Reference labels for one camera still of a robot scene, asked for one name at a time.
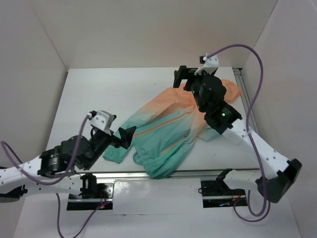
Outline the orange and teal jacket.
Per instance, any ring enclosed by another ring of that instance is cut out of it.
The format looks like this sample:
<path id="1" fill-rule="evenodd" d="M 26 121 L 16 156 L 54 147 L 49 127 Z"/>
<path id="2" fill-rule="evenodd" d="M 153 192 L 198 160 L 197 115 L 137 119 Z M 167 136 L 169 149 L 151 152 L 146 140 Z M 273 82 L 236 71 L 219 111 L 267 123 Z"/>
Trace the orange and teal jacket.
<path id="1" fill-rule="evenodd" d="M 196 138 L 208 142 L 219 137 L 184 86 L 165 89 L 121 125 L 123 129 L 136 127 L 130 144 L 136 149 L 133 161 L 155 179 L 170 176 L 190 153 Z"/>

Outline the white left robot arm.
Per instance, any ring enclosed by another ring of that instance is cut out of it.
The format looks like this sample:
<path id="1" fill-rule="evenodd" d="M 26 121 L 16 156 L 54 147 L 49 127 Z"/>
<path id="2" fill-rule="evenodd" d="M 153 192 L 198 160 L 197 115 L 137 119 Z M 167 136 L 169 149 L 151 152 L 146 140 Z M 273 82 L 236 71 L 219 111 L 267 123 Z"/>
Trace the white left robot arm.
<path id="1" fill-rule="evenodd" d="M 88 171 L 109 146 L 127 149 L 135 130 L 134 126 L 119 128 L 117 137 L 113 132 L 105 133 L 93 127 L 90 139 L 79 134 L 29 162 L 17 164 L 12 160 L 13 167 L 0 170 L 1 202 L 40 193 L 69 193 L 84 199 L 95 197 L 100 190 L 96 176 L 81 175 L 77 170 Z"/>

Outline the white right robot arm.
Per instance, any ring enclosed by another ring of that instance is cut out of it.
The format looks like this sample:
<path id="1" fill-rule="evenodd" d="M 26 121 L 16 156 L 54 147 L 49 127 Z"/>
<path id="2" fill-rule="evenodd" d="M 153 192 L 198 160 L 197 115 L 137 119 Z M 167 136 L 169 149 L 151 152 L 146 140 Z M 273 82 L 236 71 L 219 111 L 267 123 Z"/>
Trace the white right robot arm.
<path id="1" fill-rule="evenodd" d="M 174 71 L 173 87 L 180 87 L 191 92 L 206 123 L 218 134 L 226 137 L 240 147 L 250 158 L 259 163 L 259 170 L 226 169 L 218 177 L 216 189 L 221 194 L 228 194 L 234 189 L 258 191 L 268 202 L 277 203 L 295 182 L 302 164 L 297 159 L 288 159 L 266 143 L 241 114 L 224 100 L 226 93 L 221 80 L 202 70 L 196 74 L 196 68 L 184 65 Z"/>

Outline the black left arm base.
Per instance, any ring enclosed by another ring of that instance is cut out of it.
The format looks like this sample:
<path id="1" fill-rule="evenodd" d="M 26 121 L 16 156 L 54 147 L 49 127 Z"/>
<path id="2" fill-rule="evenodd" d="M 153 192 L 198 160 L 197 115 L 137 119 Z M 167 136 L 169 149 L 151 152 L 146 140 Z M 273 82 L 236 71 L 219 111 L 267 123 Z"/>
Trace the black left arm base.
<path id="1" fill-rule="evenodd" d="M 113 209 L 114 181 L 97 178 L 94 174 L 79 176 L 79 193 L 69 194 L 67 211 L 93 211 Z"/>

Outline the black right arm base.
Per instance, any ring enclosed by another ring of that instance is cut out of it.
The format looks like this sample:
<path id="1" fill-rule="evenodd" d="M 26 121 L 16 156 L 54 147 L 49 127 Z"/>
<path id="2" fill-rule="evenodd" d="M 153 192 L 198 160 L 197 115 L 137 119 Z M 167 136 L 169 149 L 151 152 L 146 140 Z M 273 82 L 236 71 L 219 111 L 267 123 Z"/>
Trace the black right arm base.
<path id="1" fill-rule="evenodd" d="M 220 208 L 247 206 L 245 191 L 242 189 L 230 189 L 225 183 L 225 176 L 232 171 L 226 169 L 213 180 L 202 180 L 198 193 L 202 195 L 203 208 Z"/>

